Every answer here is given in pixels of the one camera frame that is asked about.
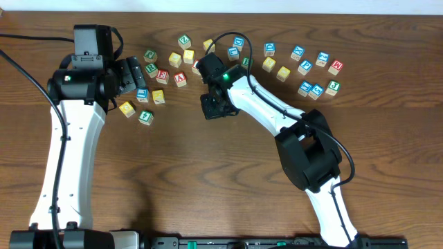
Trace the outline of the red E block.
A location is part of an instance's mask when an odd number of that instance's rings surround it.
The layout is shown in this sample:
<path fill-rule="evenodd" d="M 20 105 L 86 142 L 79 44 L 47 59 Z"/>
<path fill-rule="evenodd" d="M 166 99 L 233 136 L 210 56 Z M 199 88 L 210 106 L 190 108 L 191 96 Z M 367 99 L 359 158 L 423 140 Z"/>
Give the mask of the red E block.
<path fill-rule="evenodd" d="M 161 84 L 167 84 L 169 81 L 169 73 L 166 70 L 158 70 L 156 81 Z"/>

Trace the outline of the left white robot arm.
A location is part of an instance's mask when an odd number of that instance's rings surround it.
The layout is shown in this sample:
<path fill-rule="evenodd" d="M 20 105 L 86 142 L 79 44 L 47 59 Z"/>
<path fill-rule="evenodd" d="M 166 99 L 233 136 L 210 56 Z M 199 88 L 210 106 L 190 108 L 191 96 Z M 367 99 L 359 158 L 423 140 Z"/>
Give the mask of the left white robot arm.
<path fill-rule="evenodd" d="M 138 58 L 106 61 L 99 55 L 75 55 L 48 80 L 51 145 L 42 191 L 30 228 L 65 230 L 93 226 L 91 188 L 96 147 L 108 105 L 117 96 L 145 86 Z"/>

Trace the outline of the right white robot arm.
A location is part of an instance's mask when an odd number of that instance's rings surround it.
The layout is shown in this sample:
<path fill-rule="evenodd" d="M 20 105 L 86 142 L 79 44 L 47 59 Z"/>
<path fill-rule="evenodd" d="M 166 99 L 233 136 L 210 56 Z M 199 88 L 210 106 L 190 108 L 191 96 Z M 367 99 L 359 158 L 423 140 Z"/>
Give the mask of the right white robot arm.
<path fill-rule="evenodd" d="M 358 232 L 348 216 L 340 187 L 339 165 L 349 152 L 332 135 L 324 115 L 294 108 L 244 73 L 208 75 L 209 92 L 201 97 L 206 119 L 235 116 L 244 111 L 275 138 L 287 178 L 304 191 L 320 224 L 323 241 L 334 247 L 352 246 Z"/>

